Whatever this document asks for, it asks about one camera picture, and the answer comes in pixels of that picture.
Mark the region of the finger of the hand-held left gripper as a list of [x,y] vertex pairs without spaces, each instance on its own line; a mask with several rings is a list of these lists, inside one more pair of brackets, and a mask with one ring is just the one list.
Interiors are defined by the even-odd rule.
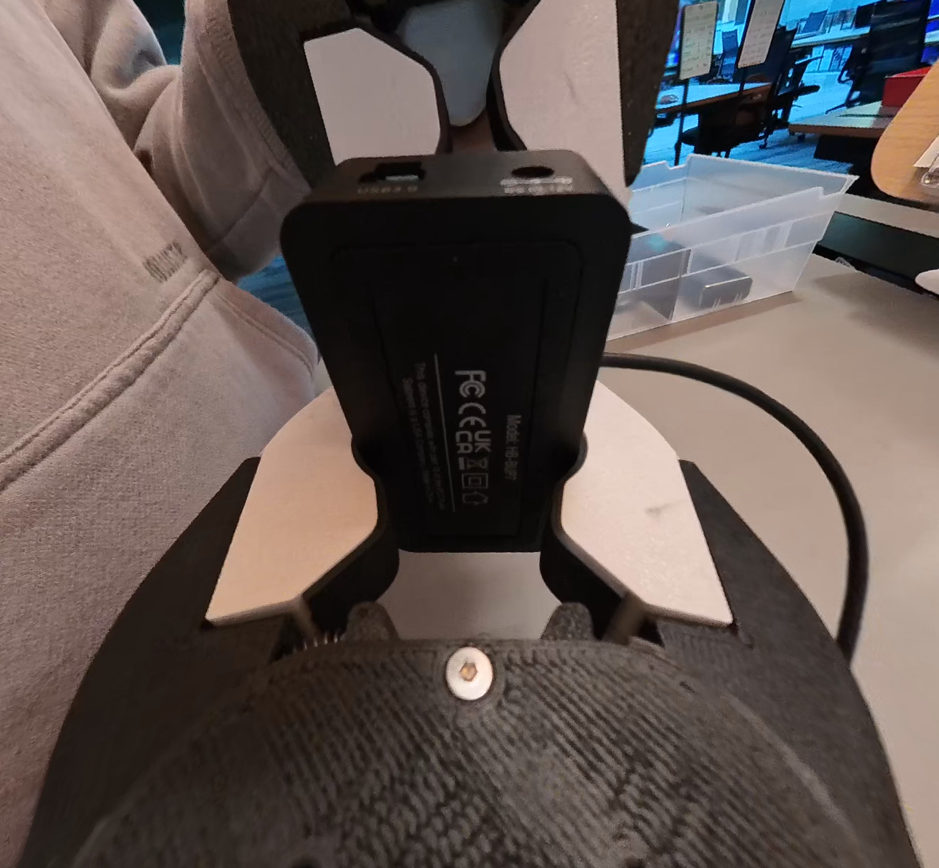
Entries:
[[451,150],[440,77],[396,39],[350,26],[302,49],[335,165]]
[[626,186],[616,0],[532,0],[491,67],[491,125],[505,150],[566,150]]

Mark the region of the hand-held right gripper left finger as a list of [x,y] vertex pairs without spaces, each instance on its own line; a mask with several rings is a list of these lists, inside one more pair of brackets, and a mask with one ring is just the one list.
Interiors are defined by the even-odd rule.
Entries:
[[339,634],[397,572],[385,493],[326,391],[264,449],[205,620],[223,627],[286,616],[306,639]]

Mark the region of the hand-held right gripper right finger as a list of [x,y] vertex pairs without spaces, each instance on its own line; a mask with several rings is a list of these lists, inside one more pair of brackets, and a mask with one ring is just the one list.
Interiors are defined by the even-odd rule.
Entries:
[[658,622],[734,626],[678,456],[601,381],[552,500],[539,569],[558,601],[586,609],[600,641],[625,643]]

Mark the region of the black USB hub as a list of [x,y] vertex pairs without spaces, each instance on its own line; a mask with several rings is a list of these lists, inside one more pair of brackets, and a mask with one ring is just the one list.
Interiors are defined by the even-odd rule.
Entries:
[[281,252],[401,549],[540,549],[632,224],[570,151],[348,160]]

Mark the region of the person's left forearm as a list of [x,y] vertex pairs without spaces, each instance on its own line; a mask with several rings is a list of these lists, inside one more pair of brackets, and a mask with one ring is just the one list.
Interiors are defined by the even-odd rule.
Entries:
[[231,282],[264,269],[309,185],[263,111],[227,0],[186,0],[180,64],[135,154],[205,256]]

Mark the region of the white standing sign board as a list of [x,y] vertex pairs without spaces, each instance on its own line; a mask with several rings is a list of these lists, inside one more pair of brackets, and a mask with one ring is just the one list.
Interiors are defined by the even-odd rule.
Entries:
[[751,0],[735,70],[763,64],[769,54],[786,0]]
[[677,79],[685,83],[710,73],[715,46],[719,2],[688,4],[679,25]]

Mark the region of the small black device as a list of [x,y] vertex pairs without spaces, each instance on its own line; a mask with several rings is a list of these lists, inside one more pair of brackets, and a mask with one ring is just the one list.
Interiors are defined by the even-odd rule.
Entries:
[[731,266],[719,265],[688,275],[686,294],[695,311],[713,311],[749,298],[753,279]]
[[638,285],[681,277],[687,271],[688,262],[687,245],[641,226],[632,234],[627,264],[639,265]]

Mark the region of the black office chair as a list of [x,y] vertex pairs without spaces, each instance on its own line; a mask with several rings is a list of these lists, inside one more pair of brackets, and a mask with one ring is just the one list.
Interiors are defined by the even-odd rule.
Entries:
[[766,97],[760,133],[761,150],[767,148],[769,138],[775,131],[788,127],[796,101],[820,88],[804,85],[805,72],[813,61],[812,47],[794,46],[794,39],[795,29],[778,27],[764,63],[764,73],[771,87]]

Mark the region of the clear plastic bin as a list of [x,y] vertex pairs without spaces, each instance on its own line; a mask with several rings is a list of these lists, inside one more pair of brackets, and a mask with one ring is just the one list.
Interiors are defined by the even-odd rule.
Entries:
[[[607,340],[791,292],[855,181],[850,174],[697,155],[680,166],[644,166],[628,200],[634,232],[641,226],[687,245],[689,262],[681,277],[640,286],[639,265],[626,261]],[[719,265],[752,277],[749,298],[695,311],[687,276]]]

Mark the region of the person's beige hoodie torso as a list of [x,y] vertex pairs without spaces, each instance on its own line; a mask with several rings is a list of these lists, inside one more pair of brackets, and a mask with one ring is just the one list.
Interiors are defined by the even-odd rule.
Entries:
[[2,866],[117,616],[316,393],[135,154],[171,69],[133,0],[1,0]]

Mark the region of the brown office desk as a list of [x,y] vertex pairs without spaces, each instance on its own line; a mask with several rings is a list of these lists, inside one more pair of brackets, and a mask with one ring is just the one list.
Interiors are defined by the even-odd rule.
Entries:
[[872,102],[790,123],[788,132],[798,139],[815,138],[817,160],[868,167],[877,142],[898,111]]

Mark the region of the red box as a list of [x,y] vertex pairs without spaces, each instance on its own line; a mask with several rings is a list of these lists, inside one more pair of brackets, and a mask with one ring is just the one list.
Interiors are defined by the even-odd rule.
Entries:
[[901,108],[918,86],[930,74],[933,66],[927,65],[911,71],[887,76],[884,84],[882,106],[888,109]]

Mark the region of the light wooden table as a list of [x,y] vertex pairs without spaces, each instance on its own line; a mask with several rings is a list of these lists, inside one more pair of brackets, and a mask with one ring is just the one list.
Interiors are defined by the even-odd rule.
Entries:
[[933,64],[877,142],[872,179],[888,197],[936,210],[937,191],[921,184],[916,162],[938,135],[938,64]]

